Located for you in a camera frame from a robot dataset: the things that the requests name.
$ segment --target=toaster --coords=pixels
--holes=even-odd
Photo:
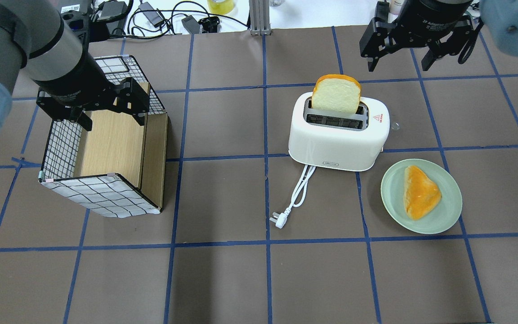
[[[313,109],[302,94],[291,117],[289,155],[302,164],[345,171],[370,169],[390,129],[381,101],[361,97],[355,113]]]

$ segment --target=light green plate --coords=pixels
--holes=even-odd
[[[441,201],[422,219],[412,220],[403,205],[405,191],[405,168],[418,166],[436,183],[441,191]],[[437,234],[451,228],[463,209],[463,198],[455,179],[433,162],[410,158],[393,164],[381,181],[381,199],[389,215],[401,226],[421,234]]]

